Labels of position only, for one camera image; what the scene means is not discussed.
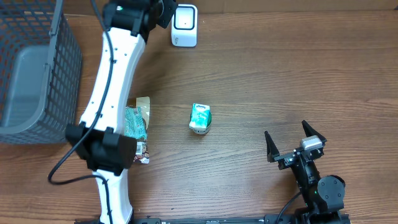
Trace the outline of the brown teal snack bag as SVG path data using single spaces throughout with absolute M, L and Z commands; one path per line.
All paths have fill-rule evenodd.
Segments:
M 127 101 L 125 110 L 124 135 L 137 140 L 134 163 L 148 164 L 147 130 L 150 120 L 150 98 L 132 98 Z

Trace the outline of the teal white tissue pack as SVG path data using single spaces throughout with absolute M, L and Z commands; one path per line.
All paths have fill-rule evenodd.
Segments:
M 189 127 L 193 129 L 207 129 L 211 124 L 210 106 L 199 103 L 192 105 Z

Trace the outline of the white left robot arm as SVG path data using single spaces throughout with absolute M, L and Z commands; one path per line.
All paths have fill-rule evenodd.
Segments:
M 127 99 L 150 31 L 168 27 L 176 9 L 174 0 L 110 1 L 97 12 L 103 48 L 94 89 L 78 125 L 66 128 L 71 151 L 86 162 L 98 184 L 97 223 L 134 221 L 127 178 L 137 139 L 124 134 Z

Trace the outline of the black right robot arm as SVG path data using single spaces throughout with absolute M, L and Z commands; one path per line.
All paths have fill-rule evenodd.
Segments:
M 293 196 L 274 218 L 265 216 L 265 222 L 275 223 L 350 223 L 344 208 L 345 182 L 337 175 L 321 177 L 315 160 L 324 155 L 327 139 L 302 121 L 306 137 L 300 146 L 287 154 L 280 154 L 271 135 L 264 132 L 267 144 L 267 161 L 277 162 L 280 170 L 290 168 L 299 192 Z

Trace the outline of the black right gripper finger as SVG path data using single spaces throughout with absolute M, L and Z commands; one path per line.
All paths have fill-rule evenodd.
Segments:
M 271 135 L 268 131 L 264 132 L 266 144 L 267 144 L 267 161 L 275 162 L 275 158 L 280 156 L 279 150 L 276 147 L 274 141 L 271 138 Z
M 313 129 L 305 120 L 302 121 L 302 126 L 303 130 L 305 131 L 306 137 L 317 136 L 323 144 L 326 143 L 326 138 L 318 131 Z

